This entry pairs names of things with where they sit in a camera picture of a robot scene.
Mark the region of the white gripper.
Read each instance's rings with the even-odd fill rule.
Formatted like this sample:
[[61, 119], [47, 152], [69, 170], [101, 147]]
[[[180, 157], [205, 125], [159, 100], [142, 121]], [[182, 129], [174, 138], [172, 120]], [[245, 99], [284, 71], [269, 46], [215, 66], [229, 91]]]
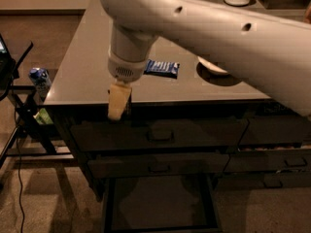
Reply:
[[120, 120], [131, 95], [132, 88], [128, 83], [139, 80], [145, 70], [147, 61], [129, 62], [108, 50], [108, 70], [118, 81], [110, 85], [108, 118]]

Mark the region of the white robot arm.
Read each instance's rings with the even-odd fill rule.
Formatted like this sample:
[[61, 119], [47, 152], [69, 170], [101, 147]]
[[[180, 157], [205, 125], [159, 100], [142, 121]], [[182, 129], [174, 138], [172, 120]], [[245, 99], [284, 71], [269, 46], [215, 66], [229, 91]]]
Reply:
[[113, 21], [108, 68], [138, 80], [163, 37], [311, 117], [311, 26], [201, 0], [100, 0]]

